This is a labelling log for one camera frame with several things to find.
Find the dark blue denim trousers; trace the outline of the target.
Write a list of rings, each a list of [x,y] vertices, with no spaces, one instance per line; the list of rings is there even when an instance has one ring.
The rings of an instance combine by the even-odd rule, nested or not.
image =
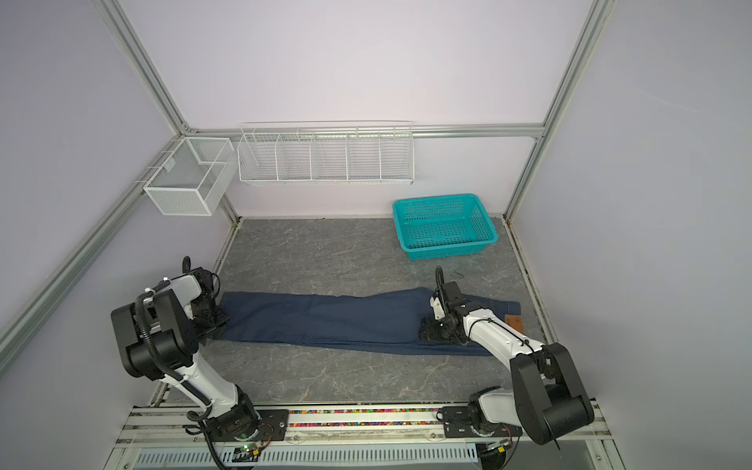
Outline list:
[[[432,294],[425,287],[368,297],[227,292],[221,309],[228,322],[219,339],[402,356],[489,356],[476,343],[419,339],[422,319],[433,315]]]

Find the teal plastic basket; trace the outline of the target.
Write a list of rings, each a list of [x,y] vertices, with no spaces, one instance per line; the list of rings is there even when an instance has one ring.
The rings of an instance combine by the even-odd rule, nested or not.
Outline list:
[[[433,260],[481,253],[499,235],[474,194],[404,199],[393,203],[401,248],[410,260]]]

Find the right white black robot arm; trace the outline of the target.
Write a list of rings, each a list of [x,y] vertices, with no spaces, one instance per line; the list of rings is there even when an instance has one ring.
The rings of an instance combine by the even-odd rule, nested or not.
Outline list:
[[[562,344],[544,344],[515,330],[491,309],[466,298],[456,282],[446,281],[442,268],[436,268],[435,279],[433,313],[421,323],[420,340],[477,344],[511,374],[510,393],[490,388],[470,398],[464,426],[483,437],[516,426],[542,446],[593,424],[591,398]]]

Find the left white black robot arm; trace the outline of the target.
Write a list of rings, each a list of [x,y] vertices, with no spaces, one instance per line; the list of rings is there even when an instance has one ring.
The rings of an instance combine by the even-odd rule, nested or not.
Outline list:
[[[222,378],[201,346],[225,327],[217,305],[219,276],[184,257],[181,274],[147,288],[114,309],[111,321],[125,371],[180,391],[196,407],[186,413],[186,431],[215,442],[252,441],[262,419],[241,388]]]

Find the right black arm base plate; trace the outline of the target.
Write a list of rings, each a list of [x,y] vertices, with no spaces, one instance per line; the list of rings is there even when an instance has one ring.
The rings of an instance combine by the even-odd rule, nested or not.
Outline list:
[[[442,407],[436,412],[436,419],[443,426],[445,437],[449,439],[517,438],[523,435],[521,427],[511,424],[491,423],[474,426],[467,405]]]

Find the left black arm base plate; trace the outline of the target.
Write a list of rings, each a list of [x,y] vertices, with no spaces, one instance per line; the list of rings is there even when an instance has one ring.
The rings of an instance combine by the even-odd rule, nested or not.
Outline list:
[[[208,422],[213,442],[281,442],[285,439],[289,409],[261,409],[256,418],[225,413]]]

